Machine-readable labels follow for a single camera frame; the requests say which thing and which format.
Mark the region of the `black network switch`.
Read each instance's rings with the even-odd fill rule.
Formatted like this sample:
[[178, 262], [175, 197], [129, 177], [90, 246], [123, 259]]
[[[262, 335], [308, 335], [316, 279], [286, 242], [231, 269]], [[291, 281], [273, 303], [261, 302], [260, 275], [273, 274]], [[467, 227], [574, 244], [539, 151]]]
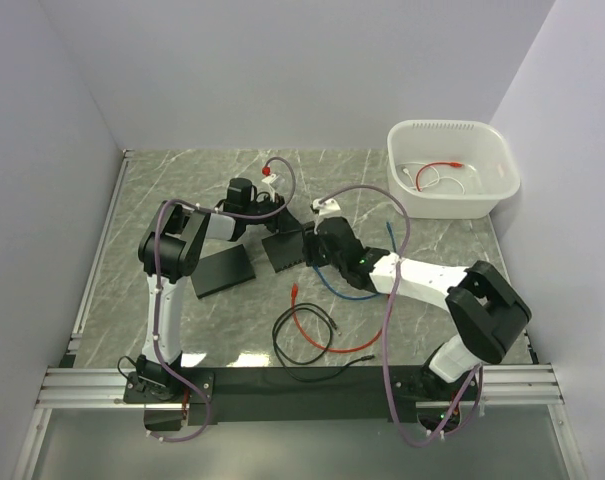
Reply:
[[262, 246], [275, 273], [305, 262], [300, 231], [278, 233], [264, 238]]

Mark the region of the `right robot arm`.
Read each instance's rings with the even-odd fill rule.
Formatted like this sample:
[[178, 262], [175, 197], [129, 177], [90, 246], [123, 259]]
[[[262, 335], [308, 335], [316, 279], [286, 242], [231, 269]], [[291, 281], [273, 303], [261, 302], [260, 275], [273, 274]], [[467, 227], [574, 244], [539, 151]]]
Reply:
[[447, 397], [472, 367], [499, 364], [531, 320], [521, 296], [494, 267], [478, 260], [470, 267], [443, 266], [366, 247], [348, 221], [333, 217], [302, 230], [307, 265], [330, 265], [353, 288], [397, 294], [447, 311], [456, 334], [426, 363], [422, 387], [434, 399]]

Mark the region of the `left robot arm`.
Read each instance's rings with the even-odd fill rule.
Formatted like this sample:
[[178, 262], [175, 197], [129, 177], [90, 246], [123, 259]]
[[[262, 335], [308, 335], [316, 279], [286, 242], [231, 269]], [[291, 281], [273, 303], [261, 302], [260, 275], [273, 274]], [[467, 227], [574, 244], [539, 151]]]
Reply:
[[212, 208], [178, 199], [166, 201], [140, 242], [138, 259], [147, 276], [150, 301], [136, 372], [162, 402], [172, 401], [182, 392], [183, 377], [178, 369], [183, 294], [204, 241], [236, 241], [253, 225], [263, 225], [272, 233], [289, 232], [299, 225], [288, 211], [290, 200], [278, 192], [283, 177], [267, 172], [261, 183], [267, 187], [263, 192], [246, 178], [231, 179], [226, 197]]

